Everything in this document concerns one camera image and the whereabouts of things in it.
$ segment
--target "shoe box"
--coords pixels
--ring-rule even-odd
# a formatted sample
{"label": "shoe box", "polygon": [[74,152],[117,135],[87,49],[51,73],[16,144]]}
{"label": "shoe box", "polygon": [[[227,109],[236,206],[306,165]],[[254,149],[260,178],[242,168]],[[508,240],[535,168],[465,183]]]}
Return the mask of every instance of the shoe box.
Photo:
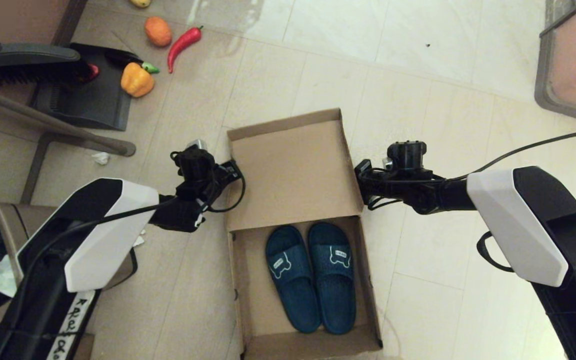
{"label": "shoe box", "polygon": [[[229,130],[230,153],[246,193],[226,213],[242,360],[315,360],[383,347],[361,212],[364,204],[340,109],[329,109]],[[235,182],[228,205],[240,197]],[[300,333],[286,317],[266,263],[265,246],[278,226],[292,224],[307,241],[325,221],[348,237],[354,258],[356,320],[343,335]]]}

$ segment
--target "yellow fruit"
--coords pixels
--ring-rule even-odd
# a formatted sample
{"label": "yellow fruit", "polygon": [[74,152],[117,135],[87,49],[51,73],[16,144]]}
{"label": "yellow fruit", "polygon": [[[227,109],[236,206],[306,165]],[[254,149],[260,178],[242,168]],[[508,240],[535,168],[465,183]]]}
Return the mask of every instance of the yellow fruit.
{"label": "yellow fruit", "polygon": [[172,32],[166,20],[159,16],[151,16],[143,25],[146,36],[156,46],[168,46],[172,41]]}
{"label": "yellow fruit", "polygon": [[130,2],[138,8],[147,8],[151,4],[151,0],[130,0]]}
{"label": "yellow fruit", "polygon": [[137,63],[127,64],[121,75],[121,88],[134,98],[151,92],[155,79]]}

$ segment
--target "slipper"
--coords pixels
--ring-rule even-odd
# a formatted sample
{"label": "slipper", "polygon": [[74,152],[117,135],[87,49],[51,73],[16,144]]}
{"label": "slipper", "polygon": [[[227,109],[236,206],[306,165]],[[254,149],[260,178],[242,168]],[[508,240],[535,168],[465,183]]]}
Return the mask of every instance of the slipper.
{"label": "slipper", "polygon": [[352,251],[341,228],[320,222],[308,231],[321,322],[333,334],[352,330],[357,313]]}
{"label": "slipper", "polygon": [[299,230],[289,225],[273,231],[265,244],[265,259],[292,326],[302,333],[317,330],[322,321],[313,271]]}

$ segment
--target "box lid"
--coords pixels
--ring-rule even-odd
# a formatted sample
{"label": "box lid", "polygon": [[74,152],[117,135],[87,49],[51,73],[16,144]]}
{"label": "box lid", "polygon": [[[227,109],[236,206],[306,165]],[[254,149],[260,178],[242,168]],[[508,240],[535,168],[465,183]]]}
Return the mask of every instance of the box lid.
{"label": "box lid", "polygon": [[[228,139],[246,179],[244,198],[226,213],[229,231],[361,213],[340,109],[229,130]],[[240,196],[235,184],[229,205]]]}

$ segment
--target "yellow bell pepper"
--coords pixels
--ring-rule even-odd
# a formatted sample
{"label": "yellow bell pepper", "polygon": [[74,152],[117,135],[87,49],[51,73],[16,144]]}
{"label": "yellow bell pepper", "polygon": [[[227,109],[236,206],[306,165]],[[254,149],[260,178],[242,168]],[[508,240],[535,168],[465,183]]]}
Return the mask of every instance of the yellow bell pepper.
{"label": "yellow bell pepper", "polygon": [[155,79],[137,63],[127,64],[121,75],[121,88],[135,98],[151,92]]}

